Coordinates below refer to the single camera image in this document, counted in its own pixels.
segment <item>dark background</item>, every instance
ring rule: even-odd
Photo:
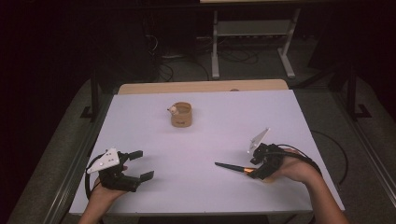
[[[92,6],[95,2],[82,3]],[[148,54],[144,34],[150,32],[173,48],[193,53],[194,38],[211,34],[212,13],[155,12],[150,14],[155,22],[150,23],[144,19],[147,12],[81,11],[67,1],[7,0],[0,4],[0,197],[4,213],[0,222],[4,223],[64,111],[92,72],[97,73],[104,91],[125,82],[150,82],[157,76],[157,62]],[[395,11],[390,1],[306,6],[295,33],[295,38],[313,35],[320,39],[310,66],[324,69],[351,59],[358,75],[374,88],[394,118]],[[254,14],[262,16],[257,10],[229,11],[225,16],[243,19]]]

